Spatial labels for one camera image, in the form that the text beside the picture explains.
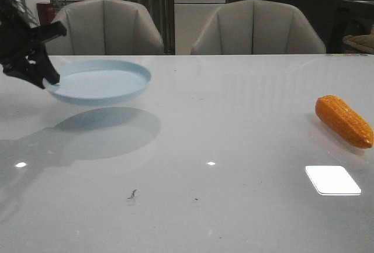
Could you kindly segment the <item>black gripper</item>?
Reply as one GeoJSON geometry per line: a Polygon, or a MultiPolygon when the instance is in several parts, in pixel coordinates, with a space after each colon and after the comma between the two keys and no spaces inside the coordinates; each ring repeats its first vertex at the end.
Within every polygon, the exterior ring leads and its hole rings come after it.
{"type": "Polygon", "coordinates": [[[53,67],[45,45],[41,44],[60,36],[66,36],[67,30],[60,21],[36,26],[36,19],[22,0],[1,0],[1,65],[3,73],[44,89],[44,79],[49,84],[55,85],[59,83],[60,75],[53,67]],[[28,54],[17,54],[26,44],[29,30],[29,44],[41,46],[31,49],[28,54]]]}

